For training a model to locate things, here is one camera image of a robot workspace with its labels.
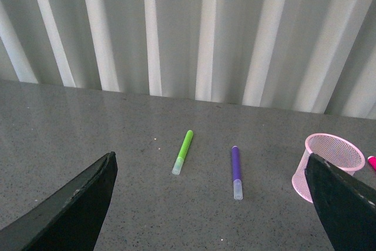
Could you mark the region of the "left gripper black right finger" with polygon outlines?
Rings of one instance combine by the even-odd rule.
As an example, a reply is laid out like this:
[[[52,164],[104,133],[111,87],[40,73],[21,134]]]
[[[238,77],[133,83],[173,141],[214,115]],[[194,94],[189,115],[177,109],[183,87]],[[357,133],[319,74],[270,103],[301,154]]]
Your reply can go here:
[[[315,153],[304,173],[334,250],[375,250],[375,189]]]

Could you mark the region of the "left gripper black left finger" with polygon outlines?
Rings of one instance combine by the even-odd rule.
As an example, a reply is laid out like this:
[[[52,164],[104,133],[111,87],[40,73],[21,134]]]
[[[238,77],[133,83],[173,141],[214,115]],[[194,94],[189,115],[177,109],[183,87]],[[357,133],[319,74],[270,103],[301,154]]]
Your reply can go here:
[[[93,250],[117,177],[109,152],[1,230],[1,250]]]

